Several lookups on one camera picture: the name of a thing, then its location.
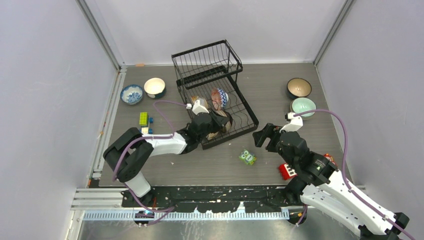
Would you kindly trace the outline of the dark teal bowl white foot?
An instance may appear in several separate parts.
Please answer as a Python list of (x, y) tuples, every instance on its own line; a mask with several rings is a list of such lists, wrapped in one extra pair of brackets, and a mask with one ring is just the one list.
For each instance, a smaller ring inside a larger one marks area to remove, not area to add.
[(163, 79), (154, 77), (144, 83), (144, 91), (152, 99), (160, 99), (166, 94), (166, 83)]

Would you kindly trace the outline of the black wire dish rack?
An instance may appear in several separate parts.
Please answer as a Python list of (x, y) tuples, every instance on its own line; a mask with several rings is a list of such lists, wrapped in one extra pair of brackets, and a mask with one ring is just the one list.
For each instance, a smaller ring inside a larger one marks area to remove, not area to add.
[(201, 145), (204, 150), (258, 128), (259, 120), (238, 86), (238, 74), (243, 71), (242, 61), (226, 39), (172, 54), (171, 59), (178, 92), (184, 103), (198, 96), (216, 110), (217, 98), (212, 96), (213, 90), (217, 89), (223, 97), (227, 97), (221, 110), (231, 116), (231, 128), (212, 139), (203, 139)]

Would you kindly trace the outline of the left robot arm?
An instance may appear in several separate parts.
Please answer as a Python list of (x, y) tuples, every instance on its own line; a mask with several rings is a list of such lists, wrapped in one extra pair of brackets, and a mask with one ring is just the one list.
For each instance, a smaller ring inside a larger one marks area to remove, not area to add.
[(188, 154), (208, 135), (217, 134), (232, 122), (229, 113), (210, 111), (199, 113), (186, 127), (170, 134), (142, 134), (131, 127), (103, 152), (103, 158), (114, 171), (113, 179), (134, 193), (136, 203), (148, 207), (154, 197), (142, 173), (147, 160), (159, 155)]

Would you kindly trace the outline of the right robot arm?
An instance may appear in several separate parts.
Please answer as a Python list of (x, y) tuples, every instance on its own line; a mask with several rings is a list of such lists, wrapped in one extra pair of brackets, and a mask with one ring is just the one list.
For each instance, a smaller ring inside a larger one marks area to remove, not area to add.
[(296, 131), (267, 123), (252, 134), (256, 147), (277, 153), (295, 171), (282, 191), (291, 205), (312, 206), (349, 228), (362, 240), (397, 240), (410, 219), (392, 212), (354, 186), (325, 156), (313, 152)]

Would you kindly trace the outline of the blue white patterned bowl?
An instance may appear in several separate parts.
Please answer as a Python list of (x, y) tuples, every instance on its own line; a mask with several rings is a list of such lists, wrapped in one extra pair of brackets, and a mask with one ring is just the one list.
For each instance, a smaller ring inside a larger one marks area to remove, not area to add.
[(138, 104), (144, 96), (143, 88), (137, 84), (125, 86), (120, 92), (120, 100), (128, 105)]

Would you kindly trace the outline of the teal bowl tan interior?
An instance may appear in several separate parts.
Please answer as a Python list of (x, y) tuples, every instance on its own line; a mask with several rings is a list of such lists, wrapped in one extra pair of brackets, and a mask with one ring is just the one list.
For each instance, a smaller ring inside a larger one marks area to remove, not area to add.
[(286, 93), (291, 99), (306, 98), (312, 92), (312, 85), (303, 78), (292, 78), (287, 82)]

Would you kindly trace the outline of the mint green bowl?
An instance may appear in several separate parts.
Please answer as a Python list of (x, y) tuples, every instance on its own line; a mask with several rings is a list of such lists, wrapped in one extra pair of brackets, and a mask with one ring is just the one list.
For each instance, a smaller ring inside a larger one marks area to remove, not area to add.
[(309, 98), (299, 97), (294, 99), (290, 103), (290, 111), (295, 114), (315, 110), (317, 108), (316, 104)]

